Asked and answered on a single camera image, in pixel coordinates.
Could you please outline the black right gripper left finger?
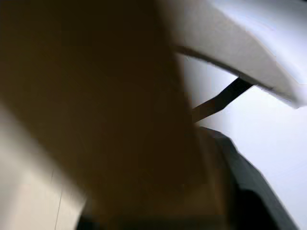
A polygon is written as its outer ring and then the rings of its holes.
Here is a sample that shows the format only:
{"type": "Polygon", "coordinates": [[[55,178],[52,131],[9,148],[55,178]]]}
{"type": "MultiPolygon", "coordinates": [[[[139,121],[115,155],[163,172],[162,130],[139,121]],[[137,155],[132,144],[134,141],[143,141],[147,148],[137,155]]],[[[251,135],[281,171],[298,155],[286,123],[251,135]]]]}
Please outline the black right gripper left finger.
{"type": "Polygon", "coordinates": [[[121,230],[125,220],[113,218],[106,223],[99,222],[90,214],[82,213],[78,219],[77,230],[121,230]]]}

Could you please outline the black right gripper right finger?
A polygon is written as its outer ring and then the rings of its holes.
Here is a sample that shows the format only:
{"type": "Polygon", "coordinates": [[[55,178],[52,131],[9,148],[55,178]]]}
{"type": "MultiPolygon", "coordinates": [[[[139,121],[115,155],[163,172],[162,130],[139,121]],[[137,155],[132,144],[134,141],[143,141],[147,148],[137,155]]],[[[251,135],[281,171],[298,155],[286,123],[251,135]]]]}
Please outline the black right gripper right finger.
{"type": "Polygon", "coordinates": [[[221,157],[235,184],[237,230],[296,230],[298,229],[278,196],[260,171],[235,147],[223,133],[200,127],[217,144],[221,157]]]}

